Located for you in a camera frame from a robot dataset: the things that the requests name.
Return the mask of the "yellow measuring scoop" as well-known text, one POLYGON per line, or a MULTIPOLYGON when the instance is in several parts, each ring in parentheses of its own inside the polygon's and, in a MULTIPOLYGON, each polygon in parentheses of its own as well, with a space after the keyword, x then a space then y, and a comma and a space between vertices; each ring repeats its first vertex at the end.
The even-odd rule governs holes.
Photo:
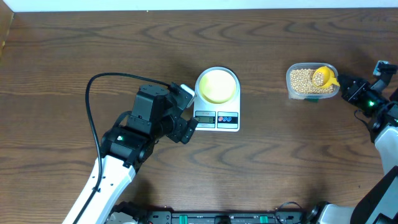
POLYGON ((336 73, 327 66, 315 70, 312 76, 312 83, 318 88, 329 88, 332 85, 340 86, 336 73))

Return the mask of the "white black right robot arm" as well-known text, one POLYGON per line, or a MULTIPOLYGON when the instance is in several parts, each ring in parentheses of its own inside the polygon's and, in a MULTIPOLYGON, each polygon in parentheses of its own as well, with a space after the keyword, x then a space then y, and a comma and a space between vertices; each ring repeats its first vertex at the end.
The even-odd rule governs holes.
POLYGON ((313 209, 307 223, 397 223, 397 92, 386 99, 382 91, 390 78, 373 84, 359 77, 340 75, 342 98, 370 120, 365 125, 379 152, 384 177, 355 207, 324 202, 313 209))

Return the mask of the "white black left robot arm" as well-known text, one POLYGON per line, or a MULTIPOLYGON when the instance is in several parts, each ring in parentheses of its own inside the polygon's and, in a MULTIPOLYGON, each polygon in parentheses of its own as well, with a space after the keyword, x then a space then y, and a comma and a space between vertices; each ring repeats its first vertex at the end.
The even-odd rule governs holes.
POLYGON ((188 86, 172 83, 168 88, 142 85, 131 111, 122 113, 104 133, 100 157, 84 189, 72 206, 65 223, 105 223, 124 189, 132 182, 141 165, 152 154, 157 141, 167 136, 186 144, 198 121, 185 120, 182 113, 196 97, 188 86))

